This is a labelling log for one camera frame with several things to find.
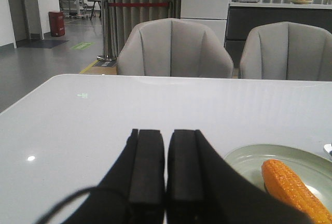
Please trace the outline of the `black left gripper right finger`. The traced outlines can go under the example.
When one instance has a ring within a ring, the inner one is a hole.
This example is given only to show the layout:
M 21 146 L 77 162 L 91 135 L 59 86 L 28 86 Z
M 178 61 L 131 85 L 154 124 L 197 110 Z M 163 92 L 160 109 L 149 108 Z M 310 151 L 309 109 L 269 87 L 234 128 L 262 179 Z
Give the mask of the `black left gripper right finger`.
M 168 223 L 261 223 L 258 189 L 213 149 L 203 134 L 175 130 L 168 151 Z

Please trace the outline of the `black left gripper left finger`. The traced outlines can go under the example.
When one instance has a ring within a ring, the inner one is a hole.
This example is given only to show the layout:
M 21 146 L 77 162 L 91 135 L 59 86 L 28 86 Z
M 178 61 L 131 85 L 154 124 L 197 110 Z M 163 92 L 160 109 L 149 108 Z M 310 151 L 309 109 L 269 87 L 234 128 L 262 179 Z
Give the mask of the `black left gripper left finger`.
M 162 223 L 164 144 L 158 130 L 132 130 L 120 156 L 100 182 L 105 192 L 103 223 Z

